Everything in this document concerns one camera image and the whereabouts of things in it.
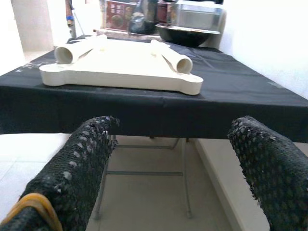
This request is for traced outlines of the yellow rubber band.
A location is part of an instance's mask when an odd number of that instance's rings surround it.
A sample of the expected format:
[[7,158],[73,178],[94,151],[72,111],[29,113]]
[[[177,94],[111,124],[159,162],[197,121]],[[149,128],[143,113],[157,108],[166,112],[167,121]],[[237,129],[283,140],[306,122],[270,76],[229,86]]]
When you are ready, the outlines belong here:
[[48,198],[40,193],[23,196],[8,212],[0,225],[7,224],[26,207],[34,208],[53,231],[63,231],[60,220]]

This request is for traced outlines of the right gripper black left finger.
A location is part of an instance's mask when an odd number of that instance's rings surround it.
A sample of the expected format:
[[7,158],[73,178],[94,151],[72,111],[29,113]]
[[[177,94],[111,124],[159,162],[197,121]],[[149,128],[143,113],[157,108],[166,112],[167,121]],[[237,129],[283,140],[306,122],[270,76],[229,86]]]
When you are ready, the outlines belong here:
[[[108,133],[118,125],[114,117],[84,122],[26,185],[19,200],[29,193],[40,193],[51,202],[63,231],[85,231],[105,164],[116,145]],[[0,225],[0,231],[53,230],[34,208],[26,207],[7,224]]]

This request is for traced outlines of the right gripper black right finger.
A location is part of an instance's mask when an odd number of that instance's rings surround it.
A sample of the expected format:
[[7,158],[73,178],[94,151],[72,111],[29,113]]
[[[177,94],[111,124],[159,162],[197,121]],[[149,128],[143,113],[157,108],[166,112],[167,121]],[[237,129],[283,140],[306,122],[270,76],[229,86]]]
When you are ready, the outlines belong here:
[[228,139],[269,231],[308,231],[308,156],[251,116],[233,120]]

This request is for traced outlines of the grey metal folding table frame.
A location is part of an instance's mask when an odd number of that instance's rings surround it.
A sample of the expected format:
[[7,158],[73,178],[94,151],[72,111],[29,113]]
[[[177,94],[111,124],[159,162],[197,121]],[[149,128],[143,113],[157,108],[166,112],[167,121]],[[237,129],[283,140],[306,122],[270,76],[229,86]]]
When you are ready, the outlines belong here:
[[119,148],[133,148],[133,149],[159,149],[159,150],[173,150],[177,147],[178,143],[181,144],[181,162],[182,170],[179,172],[155,172],[155,171],[116,171],[108,170],[109,162],[106,162],[102,179],[99,188],[99,194],[97,198],[97,205],[94,209],[94,219],[98,220],[101,217],[100,209],[103,200],[105,181],[107,175],[123,175],[123,176],[179,176],[183,178],[183,193],[186,206],[187,218],[192,218],[191,203],[189,199],[188,180],[187,180],[187,168],[186,168],[186,144],[189,142],[188,138],[177,138],[171,146],[157,146],[157,145],[118,145]]

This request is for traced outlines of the black tablecloth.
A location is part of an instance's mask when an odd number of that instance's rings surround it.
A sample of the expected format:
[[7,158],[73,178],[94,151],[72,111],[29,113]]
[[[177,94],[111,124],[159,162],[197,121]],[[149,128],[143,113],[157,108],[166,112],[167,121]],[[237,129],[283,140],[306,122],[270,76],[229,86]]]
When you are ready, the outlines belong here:
[[0,76],[0,134],[71,133],[97,116],[118,118],[116,135],[225,139],[251,116],[294,142],[308,143],[308,100],[214,48],[172,44],[203,78],[199,95],[42,83],[53,52]]

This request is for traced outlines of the clear plastic storage box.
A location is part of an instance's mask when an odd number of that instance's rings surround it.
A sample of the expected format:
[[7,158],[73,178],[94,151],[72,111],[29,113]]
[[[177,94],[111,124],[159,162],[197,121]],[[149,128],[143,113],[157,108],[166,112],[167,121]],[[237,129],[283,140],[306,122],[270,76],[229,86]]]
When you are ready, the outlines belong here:
[[172,8],[171,24],[219,32],[222,15],[223,6],[213,1],[178,0]]

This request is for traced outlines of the white plastic children table top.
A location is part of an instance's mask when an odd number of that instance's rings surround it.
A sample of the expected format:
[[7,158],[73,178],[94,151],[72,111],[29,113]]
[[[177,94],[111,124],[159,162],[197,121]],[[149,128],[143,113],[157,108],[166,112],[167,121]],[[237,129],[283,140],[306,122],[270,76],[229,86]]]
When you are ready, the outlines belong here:
[[94,48],[73,64],[42,65],[42,81],[48,86],[91,85],[116,88],[200,93],[203,78],[190,72],[176,72],[160,54],[153,54],[150,42],[108,39],[94,42]]

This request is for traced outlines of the black shiny bag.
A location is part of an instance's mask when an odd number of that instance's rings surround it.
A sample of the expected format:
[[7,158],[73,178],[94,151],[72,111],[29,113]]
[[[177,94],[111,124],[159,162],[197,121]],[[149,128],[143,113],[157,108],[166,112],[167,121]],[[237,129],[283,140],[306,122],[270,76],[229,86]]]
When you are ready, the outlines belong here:
[[134,12],[129,21],[129,33],[150,35],[155,32],[155,23],[146,21],[145,14]]

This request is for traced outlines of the black wok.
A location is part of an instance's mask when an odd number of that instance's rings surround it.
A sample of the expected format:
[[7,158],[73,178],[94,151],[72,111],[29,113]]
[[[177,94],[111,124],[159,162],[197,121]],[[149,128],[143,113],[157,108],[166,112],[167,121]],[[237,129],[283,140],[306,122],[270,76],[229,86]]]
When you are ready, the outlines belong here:
[[167,24],[156,24],[155,27],[165,42],[170,42],[186,47],[198,47],[210,37],[209,33],[174,29]]

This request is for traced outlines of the broom stick with blue tape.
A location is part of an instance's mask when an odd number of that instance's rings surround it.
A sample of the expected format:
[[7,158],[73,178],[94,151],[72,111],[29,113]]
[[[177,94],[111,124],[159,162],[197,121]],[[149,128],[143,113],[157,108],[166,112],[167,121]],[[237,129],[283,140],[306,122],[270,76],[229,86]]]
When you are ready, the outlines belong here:
[[65,8],[66,8],[66,21],[67,26],[69,28],[69,32],[72,38],[76,36],[75,27],[74,27],[74,17],[73,17],[73,6],[72,0],[65,0]]

